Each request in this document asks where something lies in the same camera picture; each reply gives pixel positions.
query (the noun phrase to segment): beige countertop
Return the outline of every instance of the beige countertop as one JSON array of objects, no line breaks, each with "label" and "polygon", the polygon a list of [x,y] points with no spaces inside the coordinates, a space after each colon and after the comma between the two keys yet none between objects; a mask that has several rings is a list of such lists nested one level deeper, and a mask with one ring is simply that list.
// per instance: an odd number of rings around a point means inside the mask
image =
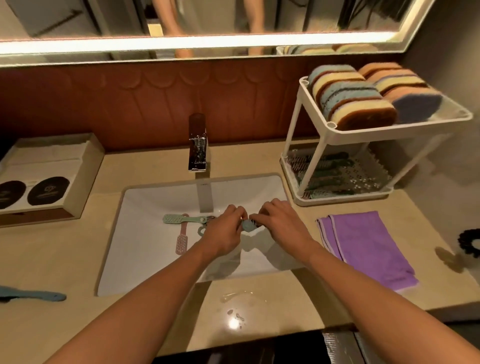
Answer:
[{"label": "beige countertop", "polygon": [[[283,176],[283,145],[213,146],[211,177],[272,172]],[[122,191],[127,186],[194,179],[187,161],[187,149],[106,155],[80,219],[0,229],[1,285],[68,296],[60,303],[20,299],[0,305],[2,363],[42,363],[121,297],[96,297],[95,291]],[[472,276],[454,272],[437,257],[435,248],[450,248],[403,190],[383,200],[295,209],[317,240],[318,217],[378,210],[420,281],[404,291],[404,297],[425,310],[480,301],[480,287]],[[229,328],[230,309],[245,319],[241,330]],[[351,318],[328,288],[305,269],[201,283],[160,354],[349,323]]]}]

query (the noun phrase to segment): black hair tie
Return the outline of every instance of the black hair tie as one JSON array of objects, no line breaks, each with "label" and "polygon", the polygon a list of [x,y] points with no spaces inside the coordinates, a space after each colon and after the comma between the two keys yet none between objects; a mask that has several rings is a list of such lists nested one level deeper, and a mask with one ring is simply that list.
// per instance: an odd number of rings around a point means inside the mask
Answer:
[{"label": "black hair tie", "polygon": [[465,230],[458,237],[460,248],[462,248],[465,253],[473,254],[474,258],[478,258],[480,256],[480,249],[473,246],[472,243],[474,240],[480,240],[480,229]]}]

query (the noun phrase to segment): backsplash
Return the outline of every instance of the backsplash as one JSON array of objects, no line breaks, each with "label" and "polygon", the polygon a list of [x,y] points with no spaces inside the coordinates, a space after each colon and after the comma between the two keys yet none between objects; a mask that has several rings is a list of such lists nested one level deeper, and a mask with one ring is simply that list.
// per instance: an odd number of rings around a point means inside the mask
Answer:
[{"label": "backsplash", "polygon": [[[0,134],[94,132],[107,151],[185,146],[188,116],[210,143],[287,135],[298,79],[320,64],[398,61],[398,54],[37,66],[0,70]],[[304,110],[295,136],[317,135]]]}]

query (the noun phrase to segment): chrome faucet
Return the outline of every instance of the chrome faucet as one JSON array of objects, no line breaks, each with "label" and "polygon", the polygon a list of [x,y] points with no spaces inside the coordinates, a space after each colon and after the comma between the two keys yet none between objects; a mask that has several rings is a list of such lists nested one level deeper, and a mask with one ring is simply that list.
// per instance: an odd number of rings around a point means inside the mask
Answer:
[{"label": "chrome faucet", "polygon": [[205,172],[207,170],[207,129],[205,115],[195,113],[188,118],[190,139],[189,172]]}]

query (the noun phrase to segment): led light strip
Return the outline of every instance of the led light strip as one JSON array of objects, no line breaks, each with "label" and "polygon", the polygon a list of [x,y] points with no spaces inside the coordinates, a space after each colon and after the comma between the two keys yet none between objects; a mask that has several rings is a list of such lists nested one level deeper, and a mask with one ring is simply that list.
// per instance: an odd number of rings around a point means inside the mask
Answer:
[{"label": "led light strip", "polygon": [[381,43],[395,32],[341,32],[307,34],[247,34],[227,36],[166,36],[0,41],[0,55],[117,52],[155,49],[196,49]]}]

